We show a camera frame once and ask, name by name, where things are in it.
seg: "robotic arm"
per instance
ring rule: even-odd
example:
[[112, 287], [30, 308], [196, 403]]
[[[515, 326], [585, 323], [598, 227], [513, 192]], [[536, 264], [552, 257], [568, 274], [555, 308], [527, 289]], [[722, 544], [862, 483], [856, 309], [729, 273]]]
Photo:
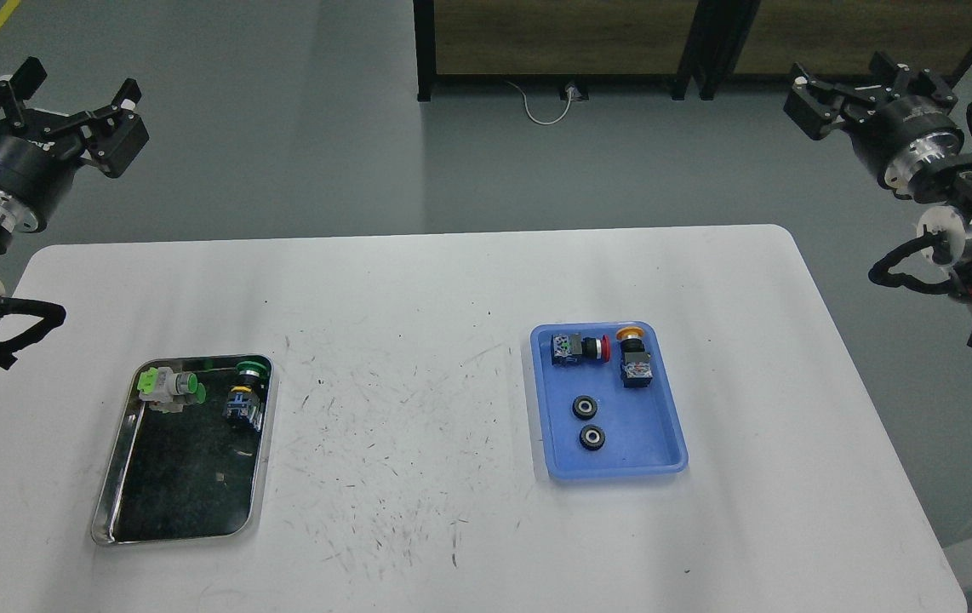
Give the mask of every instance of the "robotic arm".
[[[949, 117], [958, 100], [930, 70], [915, 71], [886, 54], [875, 54], [870, 70], [875, 84], [851, 87], [817, 80], [795, 65], [785, 113], [812, 140], [841, 129], [880, 187], [895, 198], [934, 205], [918, 222], [918, 237], [884, 256], [868, 278], [886, 287], [948, 295], [972, 311], [972, 151], [961, 152], [963, 132]], [[972, 140], [972, 104], [966, 123]], [[917, 252], [948, 279], [930, 284], [891, 272]], [[966, 345], [972, 347], [972, 330]]]
[[[123, 82], [107, 106], [69, 116], [26, 107], [46, 78], [42, 63], [28, 58], [11, 77], [0, 80], [0, 255], [13, 232], [47, 228], [78, 168], [93, 166], [117, 178], [149, 140], [142, 117], [134, 111], [142, 92], [133, 78]], [[58, 304], [8, 298], [0, 282], [0, 318], [16, 313], [42, 321], [0, 342], [4, 369], [16, 360], [13, 353], [40, 341], [66, 318]]]

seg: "grey floor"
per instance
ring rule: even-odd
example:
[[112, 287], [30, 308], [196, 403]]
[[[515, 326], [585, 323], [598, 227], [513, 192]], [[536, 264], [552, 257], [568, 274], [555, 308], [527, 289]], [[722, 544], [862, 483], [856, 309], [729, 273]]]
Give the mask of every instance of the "grey floor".
[[[552, 128], [507, 86], [421, 105], [409, 3], [380, 0], [23, 3], [0, 74], [28, 54], [49, 73], [42, 108], [93, 108], [136, 77], [151, 140], [121, 179], [84, 171], [47, 232], [16, 238], [9, 287], [53, 243], [779, 224], [941, 544], [972, 536], [971, 318], [867, 282], [922, 207], [878, 190], [842, 135], [801, 135], [785, 94], [593, 89]], [[972, 100], [972, 69], [958, 93]], [[530, 104], [560, 110], [548, 90]]]

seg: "stainless steel tray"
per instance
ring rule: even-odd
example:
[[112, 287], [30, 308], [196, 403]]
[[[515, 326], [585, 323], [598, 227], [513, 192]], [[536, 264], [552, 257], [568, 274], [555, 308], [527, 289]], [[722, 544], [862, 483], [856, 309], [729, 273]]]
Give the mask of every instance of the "stainless steel tray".
[[[221, 415], [244, 360], [271, 372], [260, 392], [261, 429]], [[147, 409], [136, 391], [139, 373], [170, 366], [197, 373], [205, 403], [182, 412]], [[129, 383], [104, 489], [93, 513], [101, 546], [236, 535], [257, 519], [271, 446], [276, 376], [271, 360], [255, 354], [166, 358], [143, 364]]]

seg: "black wheel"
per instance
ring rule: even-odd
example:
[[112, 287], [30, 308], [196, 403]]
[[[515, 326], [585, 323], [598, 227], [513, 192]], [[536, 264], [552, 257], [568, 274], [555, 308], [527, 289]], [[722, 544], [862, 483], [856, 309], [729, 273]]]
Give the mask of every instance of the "black wheel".
[[573, 415], [578, 416], [580, 419], [591, 419], [596, 416], [596, 409], [599, 408], [599, 404], [596, 403], [596, 399], [592, 396], [578, 396], [573, 399]]
[[584, 426], [580, 429], [580, 445], [585, 450], [595, 451], [603, 447], [603, 442], [607, 441], [607, 435], [603, 434], [599, 426]]

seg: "blue plastic tray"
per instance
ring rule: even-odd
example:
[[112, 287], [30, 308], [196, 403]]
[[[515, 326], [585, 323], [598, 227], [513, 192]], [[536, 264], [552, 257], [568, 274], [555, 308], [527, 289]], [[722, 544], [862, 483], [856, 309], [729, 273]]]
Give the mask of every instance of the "blue plastic tray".
[[[645, 330], [645, 349], [652, 354], [653, 381], [649, 387], [622, 385], [621, 349], [615, 341], [615, 331], [634, 325]], [[571, 333], [582, 337], [607, 335], [611, 341], [610, 361], [552, 364], [551, 338]], [[645, 322], [541, 325], [532, 330], [532, 356], [543, 450], [552, 477], [679, 473], [687, 466], [687, 444], [652, 326]], [[592, 396], [599, 404], [596, 415], [588, 421], [573, 415], [573, 399], [582, 395]], [[580, 445], [580, 429], [590, 423], [603, 429], [602, 449], [590, 451]]]

